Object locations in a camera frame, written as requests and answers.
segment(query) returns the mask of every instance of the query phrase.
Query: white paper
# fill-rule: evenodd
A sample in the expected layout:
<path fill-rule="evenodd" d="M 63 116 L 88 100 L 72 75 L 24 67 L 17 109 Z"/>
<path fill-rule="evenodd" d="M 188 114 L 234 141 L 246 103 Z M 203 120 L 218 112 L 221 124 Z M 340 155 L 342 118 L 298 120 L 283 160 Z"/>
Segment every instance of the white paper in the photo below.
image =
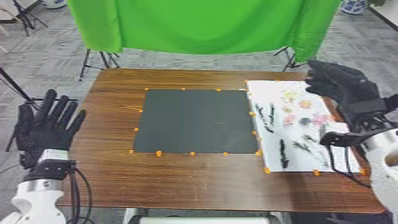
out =
<path fill-rule="evenodd" d="M 346 125 L 331 121 L 330 112 L 319 96 L 305 92 L 305 83 L 294 81 L 248 81 L 248 99 L 253 116 L 255 131 L 259 136 L 259 144 L 262 148 L 264 166 L 271 172 L 298 171 L 312 172 L 333 172 L 330 169 L 330 159 L 324 147 L 317 144 L 319 141 L 319 129 L 321 125 L 314 122 L 307 126 L 299 124 L 299 119 L 314 117 L 328 117 L 324 122 L 326 131 L 339 133 L 347 132 Z M 285 95 L 292 95 L 292 101 L 285 99 Z M 301 108 L 299 102 L 310 102 L 310 108 Z M 269 118 L 269 110 L 273 104 L 273 125 Z M 283 125 L 285 117 L 292 115 L 292 124 Z M 315 143 L 303 139 L 303 135 L 308 135 L 315 140 Z M 287 167 L 282 168 L 280 162 L 280 139 L 283 140 L 283 154 L 287 160 Z M 308 151 L 292 147 L 292 142 L 299 145 L 307 145 Z M 344 163 L 344 148 L 331 147 L 335 168 L 346 172 Z M 358 163 L 353 153 L 347 149 L 347 160 L 351 172 L 358 172 Z"/>

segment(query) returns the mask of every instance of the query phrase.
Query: floor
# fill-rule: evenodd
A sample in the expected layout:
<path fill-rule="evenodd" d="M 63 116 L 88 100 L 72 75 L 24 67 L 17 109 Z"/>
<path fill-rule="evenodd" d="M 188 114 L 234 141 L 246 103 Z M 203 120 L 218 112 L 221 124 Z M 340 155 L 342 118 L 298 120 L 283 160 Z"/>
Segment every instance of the floor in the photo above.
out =
<path fill-rule="evenodd" d="M 42 6 L 33 9 L 33 14 L 47 24 L 36 25 L 29 37 L 24 36 L 20 24 L 4 24 L 10 37 L 0 33 L 0 46 L 8 50 L 0 51 L 0 67 L 12 75 L 29 96 L 42 96 L 45 89 L 83 100 L 95 79 L 97 70 L 88 69 L 83 82 L 77 82 L 77 72 L 84 47 L 67 8 L 45 10 Z M 378 83 L 381 95 L 394 93 L 398 86 L 398 32 L 385 25 L 374 15 L 365 12 L 362 16 L 347 16 L 337 12 L 317 59 L 337 62 L 358 68 L 369 79 Z M 125 50 L 116 59 L 124 68 L 152 69 L 211 69 L 211 70 L 259 70 L 280 71 L 285 58 L 271 56 L 271 52 L 237 55 L 180 55 L 141 50 Z M 92 53 L 90 64 L 100 66 L 99 56 Z M 19 96 L 0 83 L 0 145 L 8 141 L 15 123 L 15 109 L 22 103 Z M 0 150 L 0 170 L 17 164 L 17 152 Z M 22 172 L 12 168 L 0 174 L 0 217 L 13 210 L 8 205 L 15 184 Z M 106 210 L 120 219 L 120 210 Z"/>

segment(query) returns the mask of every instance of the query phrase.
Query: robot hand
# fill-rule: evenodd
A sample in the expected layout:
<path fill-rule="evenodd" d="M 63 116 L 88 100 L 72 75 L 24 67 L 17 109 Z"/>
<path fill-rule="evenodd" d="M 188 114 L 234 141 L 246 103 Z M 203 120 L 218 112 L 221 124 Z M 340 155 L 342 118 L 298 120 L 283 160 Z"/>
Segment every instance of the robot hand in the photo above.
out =
<path fill-rule="evenodd" d="M 56 92 L 49 89 L 35 115 L 31 106 L 28 104 L 19 106 L 13 136 L 17 149 L 24 152 L 20 155 L 20 165 L 24 169 L 36 165 L 45 149 L 68 151 L 72 137 L 84 119 L 84 111 L 79 111 L 67 127 L 77 103 L 68 101 L 67 96 L 61 96 L 52 107 L 54 98 Z"/>
<path fill-rule="evenodd" d="M 337 64 L 315 60 L 307 62 L 310 70 L 305 83 L 307 92 L 328 97 L 337 102 L 337 110 L 349 126 L 355 126 L 358 112 L 351 105 L 379 98 L 376 84 L 363 73 Z"/>

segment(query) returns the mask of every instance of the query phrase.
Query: cable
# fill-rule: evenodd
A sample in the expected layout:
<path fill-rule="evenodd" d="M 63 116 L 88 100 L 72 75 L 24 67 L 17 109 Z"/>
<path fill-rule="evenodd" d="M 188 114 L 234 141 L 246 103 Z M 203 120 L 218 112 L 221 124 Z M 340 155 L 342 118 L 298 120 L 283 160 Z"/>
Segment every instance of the cable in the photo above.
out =
<path fill-rule="evenodd" d="M 70 220 L 67 221 L 72 222 L 72 224 L 76 224 L 76 192 L 74 192 L 74 170 L 68 170 L 68 181 L 70 181 Z"/>
<path fill-rule="evenodd" d="M 326 148 L 328 157 L 330 157 L 330 167 L 331 167 L 331 171 L 333 171 L 339 175 L 342 175 L 342 176 L 344 176 L 344 177 L 346 177 L 346 178 L 347 178 L 347 179 L 349 179 L 349 180 L 351 180 L 362 187 L 371 188 L 371 186 L 356 180 L 356 178 L 355 178 L 353 175 L 347 175 L 344 172 L 340 172 L 340 171 L 335 169 L 335 166 L 333 166 L 333 155 L 331 155 L 331 147 L 330 147 L 330 145 L 326 145 L 324 148 Z"/>
<path fill-rule="evenodd" d="M 12 165 L 10 167 L 6 167 L 1 171 L 0 174 L 3 174 L 12 168 L 15 168 L 19 166 L 19 164 Z"/>
<path fill-rule="evenodd" d="M 83 179 L 83 183 L 84 183 L 84 187 L 86 187 L 86 192 L 88 192 L 88 209 L 86 209 L 86 215 L 84 215 L 84 221 L 83 221 L 83 224 L 86 223 L 86 221 L 90 221 L 90 223 L 93 223 L 92 222 L 92 220 L 90 220 L 90 210 L 92 210 L 92 191 L 90 191 L 90 183 L 88 183 L 88 180 L 86 180 L 86 178 L 84 178 L 84 175 L 83 175 L 83 173 L 81 173 L 81 171 L 79 171 L 79 169 L 76 168 L 76 172 L 77 172 L 77 175 L 79 175 L 79 177 L 81 177 L 81 179 Z"/>
<path fill-rule="evenodd" d="M 86 192 L 88 192 L 88 210 L 86 210 L 86 214 L 84 217 L 79 216 L 79 189 L 77 189 L 77 180 L 76 180 L 76 176 L 74 176 L 74 172 L 77 173 L 83 182 L 84 182 L 84 187 L 86 187 Z M 70 219 L 67 221 L 67 224 L 77 224 L 77 221 L 83 220 L 83 224 L 90 223 L 95 224 L 92 219 L 90 219 L 90 211 L 92 211 L 92 190 L 90 190 L 90 184 L 88 184 L 88 180 L 84 178 L 84 175 L 81 173 L 81 171 L 77 170 L 77 168 L 74 167 L 74 164 L 70 166 L 70 170 L 68 170 L 68 179 L 70 179 Z"/>
<path fill-rule="evenodd" d="M 353 174 L 351 174 L 351 166 L 349 166 L 347 148 L 346 147 L 344 147 L 344 166 L 346 166 L 347 174 L 353 176 Z"/>
<path fill-rule="evenodd" d="M 20 93 L 15 91 L 13 87 L 10 86 L 10 84 L 4 82 L 4 80 L 0 78 L 0 81 L 3 82 L 4 86 L 10 88 L 10 90 L 13 91 L 13 93 L 17 94 L 17 96 L 24 99 Z"/>

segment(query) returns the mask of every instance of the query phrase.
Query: green backdrop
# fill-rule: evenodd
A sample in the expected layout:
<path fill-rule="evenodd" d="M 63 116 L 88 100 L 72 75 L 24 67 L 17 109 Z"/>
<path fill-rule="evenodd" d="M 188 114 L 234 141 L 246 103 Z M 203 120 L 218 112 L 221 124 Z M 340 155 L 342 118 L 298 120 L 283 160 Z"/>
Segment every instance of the green backdrop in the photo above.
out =
<path fill-rule="evenodd" d="M 84 47 L 314 57 L 339 0 L 67 0 Z"/>

